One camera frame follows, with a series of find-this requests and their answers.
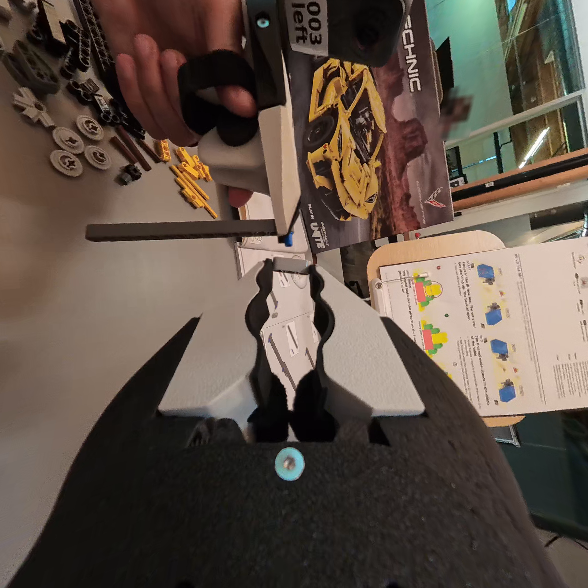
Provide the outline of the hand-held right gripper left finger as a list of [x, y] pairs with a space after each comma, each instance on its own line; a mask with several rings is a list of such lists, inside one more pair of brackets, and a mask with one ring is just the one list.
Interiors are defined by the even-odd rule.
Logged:
[[258, 262], [203, 311], [159, 403], [166, 416], [232, 419], [258, 442], [277, 440], [277, 390], [262, 330], [273, 260]]

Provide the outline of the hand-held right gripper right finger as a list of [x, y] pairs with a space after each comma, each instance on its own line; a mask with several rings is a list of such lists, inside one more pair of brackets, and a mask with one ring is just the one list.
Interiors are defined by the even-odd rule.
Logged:
[[308, 268], [317, 349], [296, 391], [296, 439], [330, 442], [345, 424], [425, 407], [382, 317], [321, 267]]

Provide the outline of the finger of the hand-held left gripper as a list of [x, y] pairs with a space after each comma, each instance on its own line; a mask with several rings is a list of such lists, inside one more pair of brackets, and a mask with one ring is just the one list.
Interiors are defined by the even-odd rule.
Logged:
[[276, 231], [285, 237], [298, 217], [301, 195], [291, 104], [262, 110], [258, 122]]

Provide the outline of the light grey lego connector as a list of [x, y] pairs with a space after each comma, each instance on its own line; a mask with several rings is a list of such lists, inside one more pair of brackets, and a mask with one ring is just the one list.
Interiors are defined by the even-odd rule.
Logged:
[[273, 259], [273, 271], [275, 273], [287, 273], [294, 275], [308, 275], [312, 262], [299, 258], [287, 258], [276, 256]]

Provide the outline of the long grey lego beam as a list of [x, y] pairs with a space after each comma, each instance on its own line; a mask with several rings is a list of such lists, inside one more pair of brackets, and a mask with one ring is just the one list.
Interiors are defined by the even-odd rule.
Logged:
[[85, 239], [90, 242], [247, 238], [277, 235], [276, 224], [272, 219], [89, 224], [85, 230]]

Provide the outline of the lego instruction booklet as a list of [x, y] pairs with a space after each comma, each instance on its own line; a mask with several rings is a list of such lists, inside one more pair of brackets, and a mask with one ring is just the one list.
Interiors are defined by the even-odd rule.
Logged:
[[[238, 239], [234, 251], [239, 278], [266, 259], [310, 261], [301, 217], [294, 225], [291, 246], [280, 243], [275, 236], [255, 236]], [[273, 273], [272, 291], [266, 300], [269, 318], [261, 329], [262, 342], [270, 369], [285, 387], [292, 407], [300, 380], [315, 368], [319, 343], [309, 275]]]

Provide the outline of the lego set box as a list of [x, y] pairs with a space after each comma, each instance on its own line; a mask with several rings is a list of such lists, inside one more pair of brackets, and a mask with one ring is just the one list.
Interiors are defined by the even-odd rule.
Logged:
[[391, 1], [405, 11], [386, 23], [376, 1], [362, 25], [397, 40], [381, 67], [344, 61], [311, 48], [336, 1], [292, 1], [288, 56], [301, 187], [300, 216], [314, 254], [417, 231], [454, 218], [440, 124], [440, 79], [424, 1]]

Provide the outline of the pile of yellow lego pieces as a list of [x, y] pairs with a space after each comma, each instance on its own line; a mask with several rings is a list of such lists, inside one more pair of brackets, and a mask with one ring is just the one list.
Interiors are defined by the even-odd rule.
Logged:
[[173, 149], [168, 140], [155, 141], [153, 145], [159, 159], [169, 164], [183, 199], [192, 208], [204, 210], [212, 219], [217, 219], [210, 197], [201, 186], [201, 182], [212, 181], [209, 168], [196, 154], [190, 153], [183, 146]]

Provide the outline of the brown lego axle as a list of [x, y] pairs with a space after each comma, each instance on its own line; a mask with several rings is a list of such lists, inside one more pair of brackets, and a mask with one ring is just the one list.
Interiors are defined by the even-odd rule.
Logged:
[[156, 164], [162, 163], [163, 160], [159, 157], [156, 151], [150, 147], [147, 142], [140, 137], [137, 137], [133, 134], [130, 134], [124, 127], [118, 125], [116, 127], [116, 132], [121, 138], [121, 140], [126, 144], [129, 151], [134, 154], [134, 157], [141, 163], [146, 164], [146, 159], [143, 156], [143, 153], [148, 155]]
[[134, 146], [131, 141], [127, 141], [126, 139], [117, 135], [112, 136], [109, 141], [131, 164], [139, 164], [146, 172], [152, 170], [151, 165], [147, 162], [138, 148]]

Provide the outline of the pile of black lego pieces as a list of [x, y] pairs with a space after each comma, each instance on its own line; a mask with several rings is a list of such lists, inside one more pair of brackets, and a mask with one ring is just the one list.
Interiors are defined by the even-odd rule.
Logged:
[[74, 1], [77, 21], [62, 20], [50, 1], [35, 1], [37, 12], [27, 39], [42, 47], [49, 55], [63, 58], [62, 77], [77, 72], [86, 73], [90, 68], [97, 75], [111, 97], [116, 116], [121, 125], [138, 139], [145, 138], [145, 130], [130, 112], [122, 97], [104, 30], [91, 1]]

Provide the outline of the grey lego wheel hub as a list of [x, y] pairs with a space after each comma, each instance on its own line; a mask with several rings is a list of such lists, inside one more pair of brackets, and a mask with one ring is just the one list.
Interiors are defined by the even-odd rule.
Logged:
[[76, 155], [69, 151], [61, 149], [53, 150], [49, 154], [49, 161], [55, 171], [58, 171], [69, 178], [78, 178], [84, 172], [81, 161]]
[[86, 138], [95, 142], [100, 142], [104, 139], [105, 132], [102, 125], [92, 117], [79, 115], [77, 116], [75, 123], [77, 129]]
[[82, 138], [69, 128], [57, 126], [53, 128], [51, 135], [56, 145], [63, 151], [78, 155], [85, 150]]
[[107, 171], [112, 166], [109, 154], [98, 145], [88, 145], [84, 149], [84, 156], [87, 163], [100, 171]]

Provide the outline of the grey cross lego piece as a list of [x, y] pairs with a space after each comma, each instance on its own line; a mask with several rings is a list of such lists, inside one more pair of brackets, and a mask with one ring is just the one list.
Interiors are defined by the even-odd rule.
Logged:
[[21, 111], [21, 115], [31, 123], [38, 123], [46, 129], [54, 129], [55, 122], [49, 116], [46, 106], [27, 87], [20, 87], [12, 93], [12, 105]]

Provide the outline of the person's left hand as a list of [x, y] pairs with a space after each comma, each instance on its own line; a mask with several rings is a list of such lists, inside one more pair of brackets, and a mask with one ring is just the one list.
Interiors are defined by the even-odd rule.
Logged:
[[125, 102], [155, 139], [193, 146], [178, 71], [187, 59], [219, 49], [242, 51], [240, 1], [93, 1]]

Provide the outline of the dark grey lego frame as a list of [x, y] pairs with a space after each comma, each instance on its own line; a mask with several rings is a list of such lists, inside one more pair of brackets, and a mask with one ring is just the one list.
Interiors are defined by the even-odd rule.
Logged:
[[61, 89], [54, 70], [27, 41], [14, 41], [12, 51], [4, 53], [1, 61], [20, 87], [28, 88], [38, 98], [56, 95]]

